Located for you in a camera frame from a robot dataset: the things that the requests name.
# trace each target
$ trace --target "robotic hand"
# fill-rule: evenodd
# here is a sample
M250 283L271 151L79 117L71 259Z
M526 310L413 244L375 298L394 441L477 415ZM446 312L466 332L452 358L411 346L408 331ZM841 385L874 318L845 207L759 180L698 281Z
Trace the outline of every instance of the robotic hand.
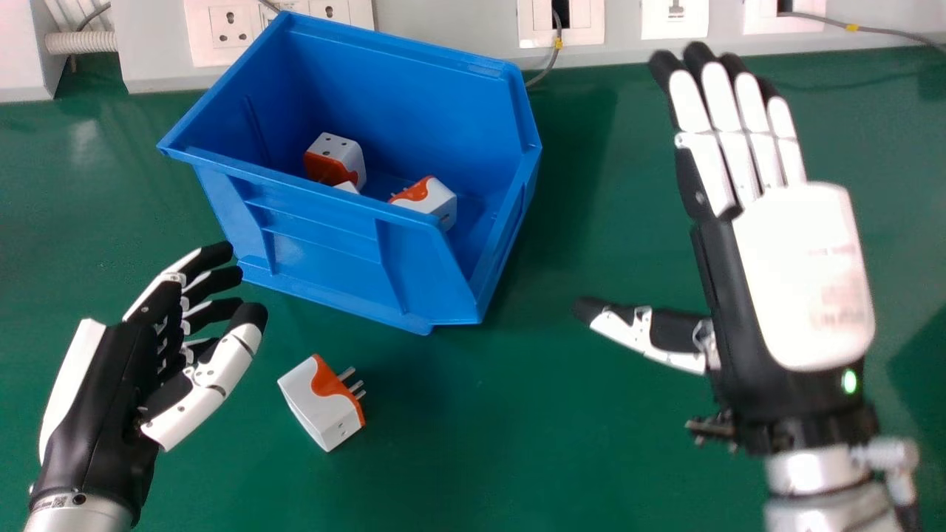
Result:
M695 441L765 456L770 530L914 529L909 441L874 438L861 385L874 311L848 192L808 182L792 115L739 57L650 60L678 133L676 177L710 317L583 297L575 315L645 357L709 374ZM886 473L887 491L869 482Z
M230 242L194 250L161 272L121 323L79 328L43 416L40 476L27 532L119 532L138 522L158 449L169 451L230 395L253 361L266 309L238 298ZM220 338L190 340L230 320Z

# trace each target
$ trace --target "gray cable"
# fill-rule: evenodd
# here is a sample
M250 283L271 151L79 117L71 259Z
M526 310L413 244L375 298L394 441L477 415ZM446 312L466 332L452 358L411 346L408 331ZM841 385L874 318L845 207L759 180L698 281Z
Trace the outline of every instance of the gray cable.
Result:
M531 80L526 81L526 88L534 86L536 83L542 81L542 78L545 78L552 71L552 67L555 66L555 60L558 59L558 52L562 41L562 19L558 17L558 13L555 9L552 10L552 19L555 21L555 44L552 47L552 58L549 59L549 64L545 65L545 69L542 72L539 72Z
M111 6L112 6L112 2L106 2L102 4L101 6L95 8L91 13L85 15L85 18L79 22L78 26L76 26L76 31L84 30L86 26L89 26L90 22L94 21L98 15L109 10Z
M270 2L270 0L259 0L259 3L266 6L269 9L272 9L273 11L277 13L281 11L281 9L278 8L273 2Z
M796 17L796 18L801 18L801 19L815 20L817 22L823 22L827 25L841 27L851 32L862 31L864 33L880 33L882 35L895 35L897 37L904 37L905 39L910 39L911 41L917 41L919 43L932 46L933 48L946 54L946 45L943 45L942 43L937 43L933 39L924 37L923 35L920 35L918 33L910 33L909 31L900 31L898 29L887 29L885 27L869 27L869 26L860 26L857 24L848 24L846 22L841 22L839 20L834 20L827 17L812 15L810 13L798 13L795 11L782 11L779 13L779 17Z

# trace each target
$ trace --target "green tabletop surface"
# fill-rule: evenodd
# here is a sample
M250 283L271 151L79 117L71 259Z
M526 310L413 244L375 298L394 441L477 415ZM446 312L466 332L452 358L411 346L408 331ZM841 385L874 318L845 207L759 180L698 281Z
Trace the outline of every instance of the green tabletop surface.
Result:
M788 98L812 180L850 191L877 311L866 390L915 438L946 530L946 60L930 49L752 57ZM155 144L200 94L129 96L80 58L52 102L0 106L0 528L19 530L52 382L80 318L115 322L165 266L222 238ZM231 399L158 458L137 530L761 530L762 462L697 449L709 383L592 333L579 295L705 311L646 65L563 69L531 93L538 185L485 322L415 336L256 286L266 337ZM318 352L365 381L332 453L276 379Z

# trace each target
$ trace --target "electrical outlet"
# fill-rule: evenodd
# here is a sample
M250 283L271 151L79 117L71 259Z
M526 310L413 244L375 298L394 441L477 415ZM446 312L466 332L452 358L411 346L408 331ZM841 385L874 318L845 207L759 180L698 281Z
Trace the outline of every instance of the electrical outlet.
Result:
M565 46L604 44L604 0L555 0L562 19L562 43ZM552 18L552 0L517 0L520 48L549 48L556 30Z
M710 0L640 0L640 38L692 39L710 32Z
M348 0L312 0L308 8L313 17L348 25L352 23Z
M292 11L294 13L302 13L304 15L309 14L308 0L302 0L300 2L273 2L272 4L278 7L280 11ZM264 29L270 25L272 19L276 18L276 15L278 14L279 13L273 11L269 7L259 4L259 21Z
M263 30L256 0L184 0L187 40L194 66L225 66Z
M825 16L828 0L793 0L792 10ZM806 33L824 31L824 23L779 17L779 0L745 0L743 4L743 34Z

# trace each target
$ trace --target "metal pin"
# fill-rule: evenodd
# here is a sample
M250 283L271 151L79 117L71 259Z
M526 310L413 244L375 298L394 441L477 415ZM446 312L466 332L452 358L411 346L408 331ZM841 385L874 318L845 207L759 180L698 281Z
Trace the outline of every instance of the metal pin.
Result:
M342 371L342 374L339 375L339 381L344 381L345 379L348 379L352 375L355 375L355 368L349 367L348 369Z

